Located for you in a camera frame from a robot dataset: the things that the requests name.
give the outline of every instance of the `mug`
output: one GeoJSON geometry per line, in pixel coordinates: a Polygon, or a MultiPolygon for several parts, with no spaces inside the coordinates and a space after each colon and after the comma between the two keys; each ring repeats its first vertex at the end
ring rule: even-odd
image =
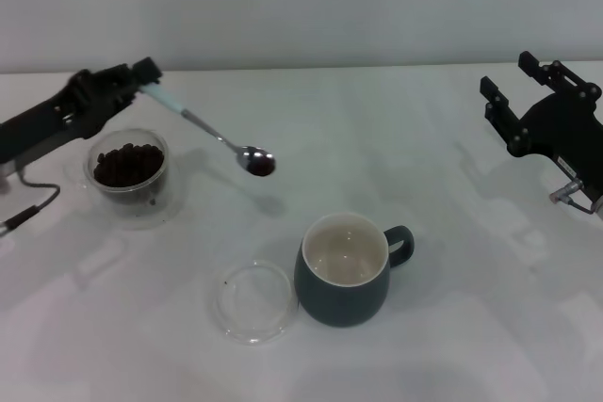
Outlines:
{"type": "Polygon", "coordinates": [[[323,324],[361,324],[382,307],[390,267],[404,264],[414,250],[413,234],[405,226],[382,233],[357,214],[330,214],[314,223],[301,242],[294,275],[298,299],[323,324]]]}

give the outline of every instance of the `cable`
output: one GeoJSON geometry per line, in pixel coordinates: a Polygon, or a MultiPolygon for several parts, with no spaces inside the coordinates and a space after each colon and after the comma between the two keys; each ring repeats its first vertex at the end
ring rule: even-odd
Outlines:
{"type": "Polygon", "coordinates": [[[43,184],[43,183],[30,183],[29,181],[26,180],[25,178],[25,171],[24,169],[19,169],[17,171],[17,175],[19,176],[19,181],[21,181],[21,184],[27,186],[27,187],[33,187],[33,188],[54,188],[55,192],[43,203],[41,203],[38,206],[38,210],[41,211],[44,207],[46,207],[48,204],[50,204],[51,202],[53,202],[57,196],[60,194],[60,185],[58,184],[43,184]]]}
{"type": "Polygon", "coordinates": [[[595,210],[594,209],[586,209],[583,206],[580,206],[577,202],[575,202],[574,200],[572,200],[571,198],[569,199],[569,201],[567,202],[567,204],[569,204],[570,206],[578,209],[579,211],[585,212],[586,214],[594,214],[595,210]]]}
{"type": "Polygon", "coordinates": [[[11,217],[8,220],[5,220],[4,222],[0,222],[0,226],[4,227],[4,231],[0,232],[0,237],[8,234],[12,230],[16,229],[17,227],[19,227],[20,225],[22,225],[23,223],[28,221],[30,218],[35,216],[44,207],[48,206],[48,204],[53,202],[57,198],[58,194],[60,193],[60,185],[30,183],[29,181],[26,180],[23,169],[17,170],[17,175],[19,176],[19,181],[21,181],[21,184],[23,184],[27,187],[53,188],[55,190],[55,192],[50,197],[48,197],[48,199],[46,201],[42,202],[40,205],[29,206],[27,209],[20,212],[16,216],[11,217]]]}

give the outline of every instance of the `coffee beans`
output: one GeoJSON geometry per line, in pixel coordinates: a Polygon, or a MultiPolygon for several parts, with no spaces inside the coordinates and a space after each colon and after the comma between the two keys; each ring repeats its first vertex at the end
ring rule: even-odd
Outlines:
{"type": "Polygon", "coordinates": [[[163,159],[163,152],[156,146],[127,143],[120,150],[99,154],[94,179],[109,187],[137,185],[157,173],[163,159]]]}

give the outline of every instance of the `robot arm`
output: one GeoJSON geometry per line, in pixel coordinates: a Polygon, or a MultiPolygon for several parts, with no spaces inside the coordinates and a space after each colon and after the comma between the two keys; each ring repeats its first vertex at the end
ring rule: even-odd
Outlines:
{"type": "Polygon", "coordinates": [[[108,120],[132,104],[140,87],[158,83],[161,75],[149,57],[131,69],[123,64],[99,72],[83,70],[49,100],[0,124],[0,185],[17,172],[25,185],[56,191],[44,203],[0,222],[5,230],[0,231],[0,236],[35,216],[60,191],[58,185],[27,182],[23,176],[25,166],[71,140],[98,134],[108,120]]]}
{"type": "Polygon", "coordinates": [[[541,66],[529,52],[519,57],[519,68],[551,88],[553,94],[519,119],[494,82],[484,77],[480,93],[488,101],[485,118],[512,156],[545,155],[570,178],[569,184],[550,194],[553,202],[564,202],[588,214],[597,212],[603,205],[603,158],[599,152],[603,125],[595,118],[601,88],[583,81],[558,60],[541,66]],[[572,200],[571,195],[580,190],[592,202],[590,208],[572,200]]]}

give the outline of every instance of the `metal spoon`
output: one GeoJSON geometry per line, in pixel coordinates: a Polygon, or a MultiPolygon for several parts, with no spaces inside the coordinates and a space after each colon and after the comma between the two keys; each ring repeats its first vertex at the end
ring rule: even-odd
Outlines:
{"type": "Polygon", "coordinates": [[[196,126],[206,131],[210,136],[213,136],[225,144],[236,154],[236,161],[249,173],[255,176],[268,176],[276,169],[276,161],[274,155],[268,153],[262,148],[254,146],[237,146],[232,141],[228,140],[216,129],[211,127],[201,118],[196,116],[190,110],[176,103],[170,94],[157,84],[149,84],[140,88],[140,91],[148,94],[160,104],[166,106],[169,110],[181,115],[186,120],[189,120],[196,126]]]}
{"type": "Polygon", "coordinates": [[[266,150],[254,146],[235,145],[190,110],[184,109],[181,115],[230,148],[236,154],[238,164],[249,173],[255,176],[268,176],[276,168],[274,156],[266,150]]]}

